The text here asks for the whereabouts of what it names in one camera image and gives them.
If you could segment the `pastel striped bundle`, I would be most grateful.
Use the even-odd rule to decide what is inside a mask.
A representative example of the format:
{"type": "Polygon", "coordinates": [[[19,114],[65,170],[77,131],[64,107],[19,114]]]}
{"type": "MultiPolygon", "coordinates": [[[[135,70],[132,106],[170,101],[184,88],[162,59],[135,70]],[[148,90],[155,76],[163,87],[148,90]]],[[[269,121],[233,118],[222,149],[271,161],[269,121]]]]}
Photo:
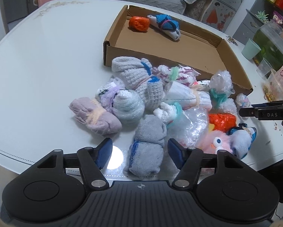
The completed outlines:
{"type": "Polygon", "coordinates": [[[251,107],[251,103],[250,103],[248,97],[243,93],[239,93],[236,96],[235,103],[236,103],[236,106],[237,106],[238,109],[251,107]]]}

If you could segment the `white purple-band sock bundle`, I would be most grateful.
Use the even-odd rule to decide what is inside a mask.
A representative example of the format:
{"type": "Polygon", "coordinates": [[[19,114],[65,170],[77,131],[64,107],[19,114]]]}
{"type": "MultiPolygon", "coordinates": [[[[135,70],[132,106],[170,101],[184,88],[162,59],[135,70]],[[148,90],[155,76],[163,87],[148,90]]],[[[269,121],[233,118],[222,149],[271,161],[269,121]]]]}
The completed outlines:
{"type": "Polygon", "coordinates": [[[145,104],[140,95],[125,87],[118,77],[112,77],[95,94],[106,111],[116,116],[124,126],[135,125],[142,118],[145,104]]]}

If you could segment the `pink fluffy monster toy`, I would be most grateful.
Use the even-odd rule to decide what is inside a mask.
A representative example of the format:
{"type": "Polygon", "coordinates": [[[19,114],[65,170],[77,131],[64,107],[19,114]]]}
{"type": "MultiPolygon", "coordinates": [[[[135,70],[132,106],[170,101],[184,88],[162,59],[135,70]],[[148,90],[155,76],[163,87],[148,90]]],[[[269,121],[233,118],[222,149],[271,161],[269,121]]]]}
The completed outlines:
{"type": "Polygon", "coordinates": [[[208,132],[198,141],[196,147],[207,154],[216,154],[218,150],[226,150],[233,153],[230,147],[229,135],[214,129],[215,125],[209,124],[208,132]]]}

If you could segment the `white teal-tie sock bundle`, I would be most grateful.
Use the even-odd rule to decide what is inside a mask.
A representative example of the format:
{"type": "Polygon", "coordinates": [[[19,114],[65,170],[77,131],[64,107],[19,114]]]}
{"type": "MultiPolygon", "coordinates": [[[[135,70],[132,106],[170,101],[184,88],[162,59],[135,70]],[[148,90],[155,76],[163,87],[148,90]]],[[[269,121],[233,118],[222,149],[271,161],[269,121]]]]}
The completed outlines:
{"type": "Polygon", "coordinates": [[[162,102],[153,114],[159,118],[164,124],[169,125],[182,113],[182,107],[179,103],[169,105],[162,102]]]}

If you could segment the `clear plastic bag bundle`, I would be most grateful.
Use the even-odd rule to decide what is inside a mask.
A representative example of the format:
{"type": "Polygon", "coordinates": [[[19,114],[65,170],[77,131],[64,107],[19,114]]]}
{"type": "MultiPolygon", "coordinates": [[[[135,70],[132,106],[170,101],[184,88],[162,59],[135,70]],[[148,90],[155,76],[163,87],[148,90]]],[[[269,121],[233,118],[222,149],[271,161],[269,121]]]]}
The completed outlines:
{"type": "Polygon", "coordinates": [[[209,117],[206,109],[193,107],[180,111],[167,125],[166,141],[173,138],[184,148],[195,147],[208,131],[209,117]]]}

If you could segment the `lilac sock bundle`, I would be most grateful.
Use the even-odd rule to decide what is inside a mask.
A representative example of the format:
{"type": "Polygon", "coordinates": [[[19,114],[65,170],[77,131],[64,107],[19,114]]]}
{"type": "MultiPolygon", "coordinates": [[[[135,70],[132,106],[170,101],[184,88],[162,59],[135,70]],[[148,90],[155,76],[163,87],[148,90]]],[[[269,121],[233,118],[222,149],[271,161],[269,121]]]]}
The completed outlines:
{"type": "Polygon", "coordinates": [[[75,114],[75,119],[90,131],[99,135],[115,134],[121,131],[119,119],[108,112],[96,99],[81,97],[73,100],[69,109],[75,114]]]}

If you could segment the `mint green cup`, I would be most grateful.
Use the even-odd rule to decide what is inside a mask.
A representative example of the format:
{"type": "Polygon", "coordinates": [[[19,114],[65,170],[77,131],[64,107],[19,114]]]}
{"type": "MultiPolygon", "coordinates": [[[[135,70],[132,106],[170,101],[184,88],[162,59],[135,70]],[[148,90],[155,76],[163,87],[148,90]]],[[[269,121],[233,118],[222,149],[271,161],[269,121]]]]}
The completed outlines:
{"type": "Polygon", "coordinates": [[[248,39],[241,54],[248,60],[253,59],[259,52],[261,48],[252,40],[248,39]]]}

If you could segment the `large white knit sock bundle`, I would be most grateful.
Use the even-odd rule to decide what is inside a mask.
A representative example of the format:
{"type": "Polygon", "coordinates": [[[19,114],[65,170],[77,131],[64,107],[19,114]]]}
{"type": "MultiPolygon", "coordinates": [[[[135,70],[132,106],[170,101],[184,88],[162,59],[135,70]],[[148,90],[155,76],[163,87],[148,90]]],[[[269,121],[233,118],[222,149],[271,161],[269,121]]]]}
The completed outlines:
{"type": "Polygon", "coordinates": [[[127,89],[140,95],[145,109],[153,111],[159,107],[165,96],[164,88],[162,81],[153,74],[153,66],[148,59],[120,56],[112,60],[111,68],[127,89]]]}

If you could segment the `glass fish tank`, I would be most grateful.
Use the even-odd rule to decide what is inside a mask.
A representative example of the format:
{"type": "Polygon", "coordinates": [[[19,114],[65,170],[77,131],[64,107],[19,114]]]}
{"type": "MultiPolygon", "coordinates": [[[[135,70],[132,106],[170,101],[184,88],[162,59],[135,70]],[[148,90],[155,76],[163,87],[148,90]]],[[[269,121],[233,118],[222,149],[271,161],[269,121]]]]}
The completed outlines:
{"type": "Polygon", "coordinates": [[[261,26],[253,37],[261,51],[253,58],[258,65],[265,58],[272,68],[278,71],[283,66],[283,29],[270,21],[261,26]]]}

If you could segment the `white magenta green-tie bundle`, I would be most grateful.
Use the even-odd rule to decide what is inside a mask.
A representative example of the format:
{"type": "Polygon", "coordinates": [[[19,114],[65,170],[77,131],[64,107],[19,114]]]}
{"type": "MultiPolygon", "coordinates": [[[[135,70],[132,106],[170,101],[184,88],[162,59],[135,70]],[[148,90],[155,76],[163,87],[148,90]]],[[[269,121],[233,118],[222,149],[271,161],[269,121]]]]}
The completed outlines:
{"type": "Polygon", "coordinates": [[[159,65],[153,67],[153,75],[159,78],[164,86],[171,81],[175,81],[190,88],[196,82],[196,77],[200,73],[188,66],[168,67],[159,65]]]}

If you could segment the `white ribbed sock bundle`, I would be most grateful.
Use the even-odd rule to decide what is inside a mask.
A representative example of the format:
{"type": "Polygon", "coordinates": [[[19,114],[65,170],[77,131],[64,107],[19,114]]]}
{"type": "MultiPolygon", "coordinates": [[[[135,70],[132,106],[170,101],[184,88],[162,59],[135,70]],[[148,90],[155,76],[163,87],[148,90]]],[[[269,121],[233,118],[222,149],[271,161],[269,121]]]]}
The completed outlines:
{"type": "Polygon", "coordinates": [[[164,91],[165,96],[163,102],[169,105],[179,103],[183,110],[197,106],[207,111],[212,109],[211,98],[206,91],[197,91],[176,81],[171,81],[166,84],[164,91]]]}

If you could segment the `grey sock bundle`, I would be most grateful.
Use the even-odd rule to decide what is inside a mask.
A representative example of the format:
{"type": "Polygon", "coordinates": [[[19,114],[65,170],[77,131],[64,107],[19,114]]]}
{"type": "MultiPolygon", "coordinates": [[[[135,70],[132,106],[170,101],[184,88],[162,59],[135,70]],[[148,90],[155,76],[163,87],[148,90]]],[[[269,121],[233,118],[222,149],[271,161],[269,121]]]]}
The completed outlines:
{"type": "Polygon", "coordinates": [[[155,115],[146,115],[136,129],[124,171],[139,178],[159,173],[166,136],[166,125],[155,115]]]}

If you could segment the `blue white sock bundle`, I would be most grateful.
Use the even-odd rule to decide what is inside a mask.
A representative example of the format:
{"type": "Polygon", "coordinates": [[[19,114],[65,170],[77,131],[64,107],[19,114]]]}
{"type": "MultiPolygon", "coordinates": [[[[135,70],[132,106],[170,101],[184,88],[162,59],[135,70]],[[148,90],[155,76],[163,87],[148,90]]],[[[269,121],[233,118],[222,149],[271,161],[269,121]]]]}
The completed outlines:
{"type": "Polygon", "coordinates": [[[248,127],[246,123],[240,123],[238,126],[230,128],[227,135],[230,138],[230,148],[233,154],[237,158],[243,159],[256,138],[257,130],[255,127],[248,127]]]}
{"type": "Polygon", "coordinates": [[[181,37],[179,23],[167,14],[148,15],[150,25],[159,29],[172,40],[178,41],[181,37]]]}

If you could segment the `bubble wrap teal-tie bundle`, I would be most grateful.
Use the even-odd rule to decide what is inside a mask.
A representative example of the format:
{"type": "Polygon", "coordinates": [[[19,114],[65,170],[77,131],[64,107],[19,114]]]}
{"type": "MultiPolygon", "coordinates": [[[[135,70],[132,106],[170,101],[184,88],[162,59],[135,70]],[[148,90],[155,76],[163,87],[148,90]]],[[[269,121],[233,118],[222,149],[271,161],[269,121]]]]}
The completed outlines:
{"type": "Polygon", "coordinates": [[[209,94],[215,109],[219,108],[232,94],[235,94],[229,71],[218,71],[211,77],[209,94]]]}

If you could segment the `orange plastic bundle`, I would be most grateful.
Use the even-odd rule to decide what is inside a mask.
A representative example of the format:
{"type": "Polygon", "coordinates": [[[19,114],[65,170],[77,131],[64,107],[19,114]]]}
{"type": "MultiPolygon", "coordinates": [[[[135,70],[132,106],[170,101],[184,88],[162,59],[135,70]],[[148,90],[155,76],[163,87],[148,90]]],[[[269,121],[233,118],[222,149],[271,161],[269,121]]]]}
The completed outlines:
{"type": "Polygon", "coordinates": [[[150,20],[146,17],[133,16],[129,19],[129,28],[138,32],[147,32],[150,20]]]}
{"type": "Polygon", "coordinates": [[[209,131],[221,131],[227,133],[230,128],[236,126],[236,116],[230,113],[209,114],[209,131]]]}

